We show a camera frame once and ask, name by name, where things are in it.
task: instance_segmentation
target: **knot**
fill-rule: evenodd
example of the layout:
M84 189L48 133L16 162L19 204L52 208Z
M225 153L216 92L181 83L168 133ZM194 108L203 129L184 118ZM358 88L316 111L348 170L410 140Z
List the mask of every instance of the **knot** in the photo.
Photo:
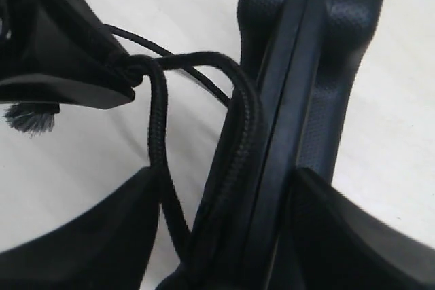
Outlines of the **knot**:
M145 55L132 56L116 52L109 55L107 66L125 79L132 88L135 88L143 83L143 76L149 75L154 67L153 61L152 57Z

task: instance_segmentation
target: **cord tassel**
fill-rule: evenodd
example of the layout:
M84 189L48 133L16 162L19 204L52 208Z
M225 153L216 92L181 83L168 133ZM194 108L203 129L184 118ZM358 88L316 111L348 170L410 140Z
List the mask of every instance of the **cord tassel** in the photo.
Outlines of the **cord tassel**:
M5 119L13 129L34 137L52 132L54 116L58 113L58 103L18 103L6 111Z

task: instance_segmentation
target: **white surface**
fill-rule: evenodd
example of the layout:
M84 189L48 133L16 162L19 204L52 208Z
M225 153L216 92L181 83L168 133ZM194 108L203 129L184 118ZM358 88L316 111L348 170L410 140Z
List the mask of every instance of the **white surface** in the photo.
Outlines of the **white surface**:
M88 2L103 22L173 52L216 50L239 58L237 0ZM433 21L433 0L385 0L349 104L334 185L382 221L435 247ZM230 94L220 73L203 71ZM226 112L192 82L168 76L169 160L191 222ZM56 130L34 139L0 124L0 250L73 219L147 163L149 97L144 83L126 107L64 107ZM161 223L143 289L153 289L176 265Z

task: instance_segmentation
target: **white background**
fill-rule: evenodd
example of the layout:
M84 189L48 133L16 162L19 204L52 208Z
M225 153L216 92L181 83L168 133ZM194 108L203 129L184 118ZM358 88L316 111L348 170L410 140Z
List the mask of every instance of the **white background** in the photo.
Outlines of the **white background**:
M172 52L215 50L239 59L237 0L87 1L103 22ZM433 247L434 21L433 0L385 0L350 100L334 178L334 186L368 212ZM221 73L203 71L231 93ZM192 222L226 111L176 72L168 78L169 160ZM149 99L145 82L125 107L64 106L56 130L34 139L0 124L0 250L70 221L147 164ZM176 265L161 223L143 289L153 289Z

